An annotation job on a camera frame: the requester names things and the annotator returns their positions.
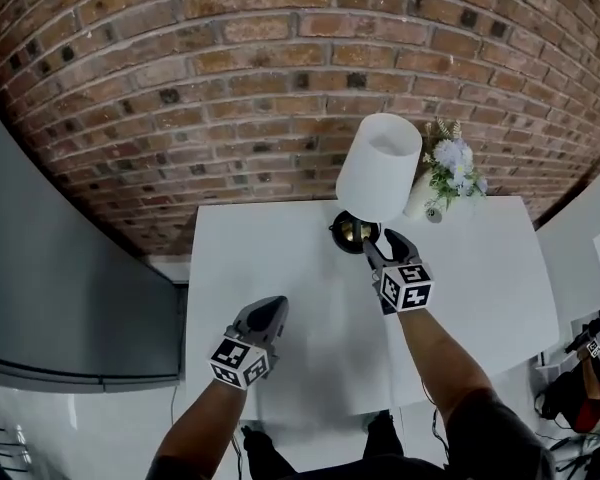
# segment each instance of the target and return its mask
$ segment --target brick wall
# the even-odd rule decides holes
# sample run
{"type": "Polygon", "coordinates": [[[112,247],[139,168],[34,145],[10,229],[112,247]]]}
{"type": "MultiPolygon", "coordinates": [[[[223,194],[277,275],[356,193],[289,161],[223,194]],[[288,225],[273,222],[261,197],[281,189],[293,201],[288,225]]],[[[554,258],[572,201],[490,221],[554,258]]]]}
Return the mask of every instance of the brick wall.
{"type": "Polygon", "coordinates": [[[0,113],[148,253],[200,204],[331,197],[365,114],[464,123],[540,216],[600,156],[600,0],[0,0],[0,113]]]}

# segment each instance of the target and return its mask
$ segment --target white lampshade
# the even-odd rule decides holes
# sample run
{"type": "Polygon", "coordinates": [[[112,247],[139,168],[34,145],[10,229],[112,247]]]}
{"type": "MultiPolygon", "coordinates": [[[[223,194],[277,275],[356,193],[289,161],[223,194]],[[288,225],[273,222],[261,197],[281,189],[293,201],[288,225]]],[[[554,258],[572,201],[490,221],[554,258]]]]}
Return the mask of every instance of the white lampshade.
{"type": "Polygon", "coordinates": [[[409,199],[421,149],[422,136],[406,119],[365,117],[338,176],[340,206],[367,222],[397,217],[409,199]]]}

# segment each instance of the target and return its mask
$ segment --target black shirt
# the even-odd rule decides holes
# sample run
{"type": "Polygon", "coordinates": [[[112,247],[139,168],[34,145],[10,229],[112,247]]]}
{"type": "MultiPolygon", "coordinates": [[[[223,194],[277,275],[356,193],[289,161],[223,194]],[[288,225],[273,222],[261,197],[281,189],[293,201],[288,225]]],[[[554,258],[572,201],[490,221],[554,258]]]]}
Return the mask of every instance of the black shirt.
{"type": "MultiPolygon", "coordinates": [[[[551,480],[553,459],[529,428],[493,391],[472,393],[453,412],[447,427],[449,467],[387,455],[308,473],[294,480],[551,480]]],[[[178,459],[158,457],[147,480],[201,480],[178,459]]]]}

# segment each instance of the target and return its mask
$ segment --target white vase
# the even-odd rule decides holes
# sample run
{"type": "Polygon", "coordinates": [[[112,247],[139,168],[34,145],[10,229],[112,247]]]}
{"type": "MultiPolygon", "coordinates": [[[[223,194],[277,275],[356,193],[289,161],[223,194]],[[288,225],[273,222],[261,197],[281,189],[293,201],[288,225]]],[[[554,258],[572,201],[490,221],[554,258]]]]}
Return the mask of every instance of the white vase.
{"type": "Polygon", "coordinates": [[[428,170],[411,188],[409,200],[407,201],[407,206],[403,212],[408,219],[420,220],[425,218],[428,210],[427,204],[431,201],[435,201],[436,192],[430,186],[431,178],[431,170],[428,170]]]}

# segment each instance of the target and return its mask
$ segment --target white wall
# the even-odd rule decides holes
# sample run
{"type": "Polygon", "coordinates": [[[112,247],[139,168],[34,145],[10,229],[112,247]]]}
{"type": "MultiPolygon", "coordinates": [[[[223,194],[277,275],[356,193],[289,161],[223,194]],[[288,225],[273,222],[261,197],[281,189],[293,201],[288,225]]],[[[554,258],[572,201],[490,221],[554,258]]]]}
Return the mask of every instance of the white wall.
{"type": "Polygon", "coordinates": [[[561,327],[600,309],[599,234],[600,175],[537,232],[561,327]]]}

